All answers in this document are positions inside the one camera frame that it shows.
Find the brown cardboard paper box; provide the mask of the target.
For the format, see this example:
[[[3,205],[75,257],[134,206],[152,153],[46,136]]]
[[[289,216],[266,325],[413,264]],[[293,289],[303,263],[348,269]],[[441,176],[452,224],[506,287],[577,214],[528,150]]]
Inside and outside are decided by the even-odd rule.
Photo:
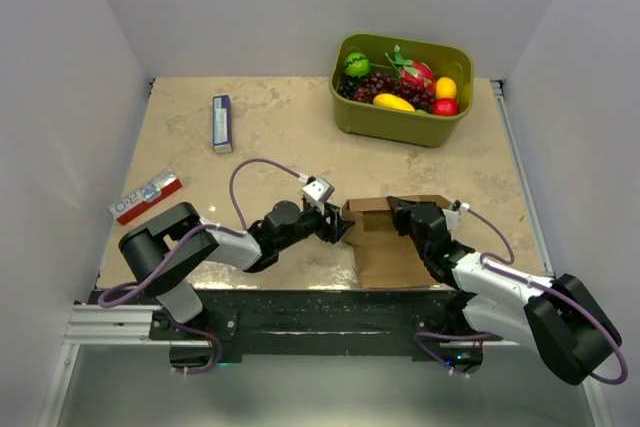
[[[437,284],[408,236],[395,230],[384,197],[349,199],[343,215],[354,225],[342,237],[354,252],[356,272],[365,289],[420,289]]]

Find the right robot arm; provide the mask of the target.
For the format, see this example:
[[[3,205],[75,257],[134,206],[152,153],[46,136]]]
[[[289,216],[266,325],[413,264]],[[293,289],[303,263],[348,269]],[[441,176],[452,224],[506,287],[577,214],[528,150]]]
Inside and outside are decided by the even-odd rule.
[[[529,348],[570,385],[588,377],[608,385],[627,380],[621,336],[577,277],[526,274],[513,269],[513,256],[478,252],[455,240],[451,232],[464,215],[483,218],[466,203],[442,208],[394,196],[386,201],[396,232],[411,239],[429,274],[467,297],[445,316],[452,337],[497,336]]]

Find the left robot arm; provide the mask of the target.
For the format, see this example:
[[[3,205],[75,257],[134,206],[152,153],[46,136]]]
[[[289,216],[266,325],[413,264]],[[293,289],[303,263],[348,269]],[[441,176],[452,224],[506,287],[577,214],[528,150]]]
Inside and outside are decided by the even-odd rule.
[[[173,329],[185,339],[200,337],[207,315],[188,275],[205,261],[247,273],[275,264],[285,249],[315,235],[338,243],[354,222],[331,203],[319,207],[281,201],[244,231],[208,223],[192,204],[182,202],[125,234],[119,250],[136,281],[112,288],[128,292],[115,300],[103,296],[103,307],[118,306],[141,294],[155,298],[171,315]]]

